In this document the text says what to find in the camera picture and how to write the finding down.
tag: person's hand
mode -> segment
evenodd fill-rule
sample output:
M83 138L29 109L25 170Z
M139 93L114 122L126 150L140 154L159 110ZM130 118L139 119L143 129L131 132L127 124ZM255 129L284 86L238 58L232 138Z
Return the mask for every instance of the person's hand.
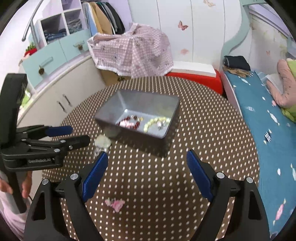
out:
M29 197L31 187L32 187L32 171L27 172L26 179L22 183L23 198ZM13 194L13 189L11 188L11 186L7 182L3 181L2 179L0 179L0 191Z

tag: red cushion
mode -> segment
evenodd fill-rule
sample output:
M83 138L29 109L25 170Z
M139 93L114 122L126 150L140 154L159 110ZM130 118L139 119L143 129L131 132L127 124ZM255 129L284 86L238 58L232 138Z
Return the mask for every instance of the red cushion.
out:
M184 78L187 80L191 80L194 82L197 82L199 84L205 85L212 90L216 91L220 95L223 94L223 85L220 78L220 74L217 70L216 71L216 77L209 77L209 76L202 76L197 74L185 74L185 73L168 73L166 76L173 76L173 77L179 77Z

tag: beaded bracelet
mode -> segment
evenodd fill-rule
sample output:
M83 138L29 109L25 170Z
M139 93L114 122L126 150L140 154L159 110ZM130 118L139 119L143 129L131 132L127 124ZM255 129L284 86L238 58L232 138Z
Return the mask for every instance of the beaded bracelet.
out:
M170 123L170 118L166 117L160 117L160 118L154 118L149 120L145 125L144 125L144 132L148 132L148 129L151 125L156 124L158 127L158 130L163 129L166 124Z
M131 123L130 120L134 119L135 121L137 121L135 124ZM121 126L121 127L125 127L125 128L129 128L129 129L138 129L140 126L140 122L143 120L143 117L138 118L136 115L131 115L131 116L127 116L126 118L124 118L123 120L121 120L120 122L116 123L117 126Z

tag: yellow beaded bracelet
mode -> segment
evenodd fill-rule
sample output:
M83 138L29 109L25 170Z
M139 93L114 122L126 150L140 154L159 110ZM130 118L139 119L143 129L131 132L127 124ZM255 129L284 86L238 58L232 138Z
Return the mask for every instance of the yellow beaded bracelet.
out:
M159 118L153 118L149 120L145 125L144 125L144 132L148 132L148 129L151 125L157 124L157 127L159 130L161 130L166 124L170 123L170 118L166 117L159 117Z

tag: butterfly wall decal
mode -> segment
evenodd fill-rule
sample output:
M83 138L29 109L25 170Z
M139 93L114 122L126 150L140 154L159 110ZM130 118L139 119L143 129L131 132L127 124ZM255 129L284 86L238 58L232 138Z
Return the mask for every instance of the butterfly wall decal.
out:
M183 25L182 24L182 21L180 21L179 24L178 24L178 28L180 28L180 29L182 29L182 31L184 31L186 28L188 28L188 26L187 25Z

